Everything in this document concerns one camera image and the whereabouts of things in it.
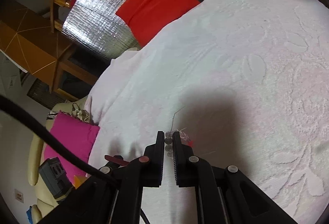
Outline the dark maroon bangle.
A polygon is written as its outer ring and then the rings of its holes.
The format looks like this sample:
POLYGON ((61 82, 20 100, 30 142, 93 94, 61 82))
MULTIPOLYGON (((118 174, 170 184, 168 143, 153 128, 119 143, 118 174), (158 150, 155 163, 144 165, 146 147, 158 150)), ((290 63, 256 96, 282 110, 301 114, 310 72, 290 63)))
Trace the dark maroon bangle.
POLYGON ((105 155, 104 158, 112 163, 118 164, 119 166, 127 166, 129 162, 123 160, 122 156, 109 156, 105 155))

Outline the orange cardboard box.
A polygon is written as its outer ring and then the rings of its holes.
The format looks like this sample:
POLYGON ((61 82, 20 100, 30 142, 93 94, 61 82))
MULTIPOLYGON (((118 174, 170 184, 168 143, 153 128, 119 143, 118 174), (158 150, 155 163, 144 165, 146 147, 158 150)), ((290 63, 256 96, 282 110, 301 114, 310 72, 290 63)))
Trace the orange cardboard box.
POLYGON ((88 178, 85 176, 77 176, 74 175, 74 187, 77 189, 79 188, 88 178))

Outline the cream leather sofa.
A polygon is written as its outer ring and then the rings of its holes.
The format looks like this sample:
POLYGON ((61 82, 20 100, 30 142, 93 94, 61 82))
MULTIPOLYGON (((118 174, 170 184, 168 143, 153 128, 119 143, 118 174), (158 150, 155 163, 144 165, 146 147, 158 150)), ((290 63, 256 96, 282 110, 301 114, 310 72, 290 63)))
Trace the cream leather sofa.
MULTIPOLYGON (((57 113, 59 111, 65 113, 71 113, 73 110, 73 104, 76 103, 80 109, 84 108, 87 97, 80 99, 75 102, 65 102, 55 105, 50 113, 57 113)), ((48 119, 45 122, 45 128, 50 131, 53 126, 54 119, 48 119)), ((33 133, 32 142, 30 145, 30 152, 27 163, 27 178, 28 183, 34 187, 37 201, 32 205, 31 215, 33 223, 38 223, 50 213, 58 204, 54 199, 53 195, 46 187, 43 179, 41 178, 38 168, 44 161, 44 150, 46 143, 33 133)))

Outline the magenta pillow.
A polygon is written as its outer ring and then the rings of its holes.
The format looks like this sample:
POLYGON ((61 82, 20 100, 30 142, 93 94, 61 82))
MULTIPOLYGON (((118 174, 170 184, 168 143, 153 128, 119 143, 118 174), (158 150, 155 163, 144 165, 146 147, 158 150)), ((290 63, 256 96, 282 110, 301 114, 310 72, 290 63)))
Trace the magenta pillow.
MULTIPOLYGON (((87 163, 99 130, 98 126, 82 122, 70 115, 59 112, 50 133, 69 151, 87 163)), ((44 150, 44 159, 54 157, 59 158, 70 182, 74 181, 75 176, 86 175, 84 171, 68 162, 47 145, 44 150)))

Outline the blue cloth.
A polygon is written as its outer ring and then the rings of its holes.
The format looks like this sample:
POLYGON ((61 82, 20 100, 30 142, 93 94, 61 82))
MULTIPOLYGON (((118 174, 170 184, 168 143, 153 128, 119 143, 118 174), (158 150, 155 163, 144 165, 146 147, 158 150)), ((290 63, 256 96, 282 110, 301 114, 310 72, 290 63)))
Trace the blue cloth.
POLYGON ((29 209, 26 211, 27 219, 29 224, 33 224, 33 218, 32 218, 32 207, 29 206, 29 209))

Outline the white textured bedspread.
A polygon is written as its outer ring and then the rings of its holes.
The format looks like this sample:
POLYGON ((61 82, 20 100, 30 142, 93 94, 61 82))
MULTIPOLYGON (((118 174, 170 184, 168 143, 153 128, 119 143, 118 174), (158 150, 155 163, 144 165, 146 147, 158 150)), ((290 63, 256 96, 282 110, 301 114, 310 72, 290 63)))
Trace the white textured bedspread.
POLYGON ((85 103, 89 164, 141 156, 180 131, 234 165, 298 223, 328 205, 328 8, 318 0, 204 0, 103 72, 85 103))

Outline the wooden cabinet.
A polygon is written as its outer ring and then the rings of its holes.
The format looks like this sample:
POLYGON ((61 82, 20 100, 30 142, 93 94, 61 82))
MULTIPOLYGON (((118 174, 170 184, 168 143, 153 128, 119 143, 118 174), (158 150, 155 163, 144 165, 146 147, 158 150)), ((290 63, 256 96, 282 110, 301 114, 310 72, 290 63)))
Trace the wooden cabinet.
POLYGON ((53 63, 32 74, 49 93, 74 102, 86 97, 110 61, 75 44, 53 63))

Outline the red cushion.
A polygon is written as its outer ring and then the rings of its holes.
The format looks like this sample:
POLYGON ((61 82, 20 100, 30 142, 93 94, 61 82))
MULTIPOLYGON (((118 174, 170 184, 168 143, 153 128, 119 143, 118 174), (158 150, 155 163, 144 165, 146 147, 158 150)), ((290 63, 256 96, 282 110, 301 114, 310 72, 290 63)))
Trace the red cushion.
POLYGON ((130 28, 141 47, 167 24, 198 6, 198 0, 126 0, 115 13, 130 28))

